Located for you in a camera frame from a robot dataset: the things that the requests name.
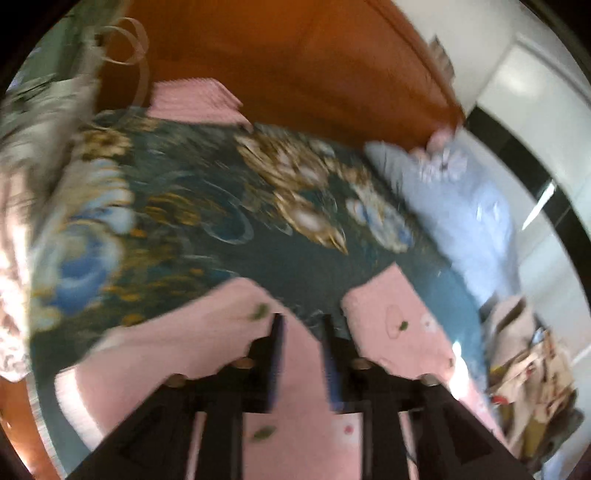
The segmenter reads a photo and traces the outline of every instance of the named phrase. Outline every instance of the metal bolt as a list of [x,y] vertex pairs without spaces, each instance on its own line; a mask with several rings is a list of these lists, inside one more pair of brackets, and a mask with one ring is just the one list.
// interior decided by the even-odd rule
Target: metal bolt
[[170,388],[181,388],[187,383],[187,377],[183,374],[173,374],[166,379],[164,385]]
[[232,362],[232,366],[234,368],[239,368],[240,370],[250,370],[252,367],[255,366],[255,361],[252,358],[243,356],[242,358],[234,360]]
[[365,358],[356,358],[351,362],[351,366],[354,370],[369,370],[371,363]]
[[421,375],[421,383],[427,387],[434,387],[435,385],[439,385],[441,382],[433,374],[424,374]]

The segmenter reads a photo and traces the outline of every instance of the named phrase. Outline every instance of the beige fabric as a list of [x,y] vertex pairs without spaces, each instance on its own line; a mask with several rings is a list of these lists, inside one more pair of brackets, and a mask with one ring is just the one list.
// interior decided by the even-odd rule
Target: beige fabric
[[27,252],[32,195],[24,169],[0,176],[0,375],[19,381],[28,372]]
[[535,333],[534,311],[523,297],[510,297],[493,309],[483,332],[486,358],[494,371],[529,348]]
[[505,433],[513,455],[535,455],[545,428],[568,403],[573,388],[568,356],[549,330],[540,343],[511,361],[491,392],[494,402],[512,407]]

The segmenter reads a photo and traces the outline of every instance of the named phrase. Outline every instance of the white wall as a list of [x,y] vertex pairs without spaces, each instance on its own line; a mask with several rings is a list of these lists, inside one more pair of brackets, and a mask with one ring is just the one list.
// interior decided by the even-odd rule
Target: white wall
[[469,112],[516,38],[540,50],[591,98],[591,86],[554,33],[518,0],[394,0],[423,39],[435,35],[456,71],[453,87]]
[[[516,46],[482,92],[478,105],[522,140],[577,209],[576,197],[591,176],[587,100],[536,56]],[[591,227],[591,217],[584,220]]]

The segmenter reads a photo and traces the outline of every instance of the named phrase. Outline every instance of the floral bedspread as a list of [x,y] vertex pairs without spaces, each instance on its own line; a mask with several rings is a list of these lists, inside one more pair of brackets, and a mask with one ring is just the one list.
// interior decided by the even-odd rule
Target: floral bedspread
[[[95,122],[107,129],[84,132],[31,255],[31,356],[49,417],[59,415],[54,376],[106,329],[237,275],[318,334],[321,313],[339,318],[348,290],[397,262],[452,341],[465,336],[469,367],[483,371],[463,284],[356,151],[265,125],[122,115],[103,112]],[[66,423],[55,422],[63,435]]]

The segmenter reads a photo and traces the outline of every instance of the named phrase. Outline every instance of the gold floral pattern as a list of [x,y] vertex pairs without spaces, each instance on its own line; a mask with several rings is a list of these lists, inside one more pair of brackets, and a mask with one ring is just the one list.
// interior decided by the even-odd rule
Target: gold floral pattern
[[[275,189],[279,214],[313,242],[347,253],[343,229],[330,214],[331,210],[333,214],[337,212],[329,189],[329,177],[335,175],[358,195],[358,199],[346,201],[349,214],[358,224],[368,226],[380,245],[400,253],[412,244],[412,235],[401,215],[375,191],[369,170],[363,165],[349,166],[339,161],[334,149],[325,142],[312,139],[305,143],[285,132],[275,136],[266,129],[250,136],[236,135],[235,139],[246,165]],[[317,208],[298,193],[302,190],[319,191],[324,204]],[[253,195],[247,189],[243,205],[254,214],[264,211],[266,217],[273,218],[275,215],[263,208],[268,204],[267,196],[263,190]]]
[[194,203],[172,192],[150,197],[144,211],[156,222],[166,225],[180,223],[195,226],[201,221],[200,213]]
[[276,188],[297,192],[328,185],[326,165],[304,142],[287,142],[260,132],[237,135],[236,141],[246,164]]
[[145,320],[145,317],[140,313],[128,313],[121,319],[121,325],[124,327],[131,327],[137,325]]
[[314,204],[294,192],[275,191],[277,208],[289,224],[308,239],[324,247],[347,253],[345,234],[330,223]]
[[149,116],[135,117],[131,128],[138,132],[153,132],[160,126],[161,120]]
[[84,160],[125,155],[131,147],[129,138],[112,128],[106,130],[87,130],[83,135],[84,150],[82,158]]
[[275,205],[275,195],[250,183],[245,183],[241,205],[267,228],[275,228],[286,235],[293,229]]

